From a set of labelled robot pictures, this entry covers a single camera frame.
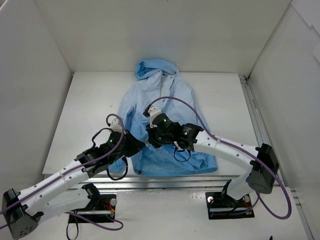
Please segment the light blue hooded jacket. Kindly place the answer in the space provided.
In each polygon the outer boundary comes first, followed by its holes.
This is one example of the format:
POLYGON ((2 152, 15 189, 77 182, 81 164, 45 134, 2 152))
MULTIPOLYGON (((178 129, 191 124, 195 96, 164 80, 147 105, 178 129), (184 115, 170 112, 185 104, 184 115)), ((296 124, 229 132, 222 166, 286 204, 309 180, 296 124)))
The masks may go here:
MULTIPOLYGON (((146 125, 149 119, 143 115, 146 107, 161 109, 170 120, 180 125, 191 123, 197 126, 206 120, 195 101, 194 89, 184 79, 174 63, 164 59, 145 59, 135 67, 136 82, 123 96, 118 116, 125 129, 138 140, 148 138, 146 125)), ((133 172, 148 177, 177 177, 208 174, 218 170, 216 157, 201 152, 179 152, 172 145, 154 148, 147 145, 131 157, 133 172)))

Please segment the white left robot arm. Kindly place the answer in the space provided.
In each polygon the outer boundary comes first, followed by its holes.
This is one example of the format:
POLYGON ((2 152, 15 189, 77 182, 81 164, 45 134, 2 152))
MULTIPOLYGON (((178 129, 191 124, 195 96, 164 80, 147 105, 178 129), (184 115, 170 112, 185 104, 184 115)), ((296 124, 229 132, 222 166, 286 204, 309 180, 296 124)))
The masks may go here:
POLYGON ((111 131, 100 146, 80 153, 66 167, 43 181, 20 191, 7 190, 2 197, 1 215, 14 240, 32 233, 39 224, 60 214, 78 209, 94 210, 101 194, 88 183, 77 190, 70 188, 106 171, 119 159, 131 157, 145 147, 128 131, 111 131))

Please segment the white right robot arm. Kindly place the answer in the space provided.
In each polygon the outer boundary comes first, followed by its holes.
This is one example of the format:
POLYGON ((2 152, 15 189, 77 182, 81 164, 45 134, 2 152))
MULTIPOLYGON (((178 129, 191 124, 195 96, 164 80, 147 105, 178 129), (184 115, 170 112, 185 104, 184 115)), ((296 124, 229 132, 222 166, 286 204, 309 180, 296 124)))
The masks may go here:
POLYGON ((162 112, 148 113, 146 126, 148 142, 154 148, 173 146, 179 152, 196 152, 228 161, 245 172, 226 183, 221 200, 233 206, 251 192, 271 194, 279 163, 272 147, 243 145, 225 138, 212 137, 204 128, 192 124, 173 122, 162 112))

